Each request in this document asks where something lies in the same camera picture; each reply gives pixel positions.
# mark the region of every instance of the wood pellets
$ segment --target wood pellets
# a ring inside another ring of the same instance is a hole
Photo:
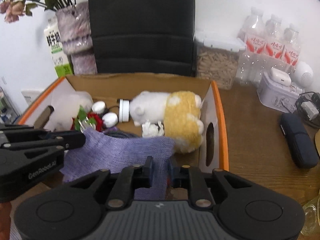
[[[238,53],[202,47],[198,50],[197,77],[215,80],[219,88],[231,89],[238,59]]]

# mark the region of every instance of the flower vase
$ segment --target flower vase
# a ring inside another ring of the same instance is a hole
[[[63,51],[71,55],[76,75],[96,74],[89,19],[89,3],[71,5],[56,12]]]

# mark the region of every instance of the yellow and white plush toy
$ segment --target yellow and white plush toy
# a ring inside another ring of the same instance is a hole
[[[169,95],[164,109],[164,136],[173,138],[177,153],[190,153],[202,144],[201,98],[190,91]]]
[[[176,152],[190,153],[202,143],[201,97],[190,91],[174,93],[143,91],[130,102],[136,126],[164,123],[164,136],[176,142]]]

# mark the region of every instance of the white speaker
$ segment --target white speaker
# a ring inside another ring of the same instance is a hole
[[[296,64],[296,70],[292,74],[292,81],[296,82],[301,87],[305,88],[313,82],[312,68],[303,61],[298,61]]]

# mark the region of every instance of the gray ribbed panel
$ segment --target gray ribbed panel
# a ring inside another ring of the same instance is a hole
[[[110,212],[99,228],[83,240],[234,240],[209,212],[190,208],[187,201],[135,201]]]

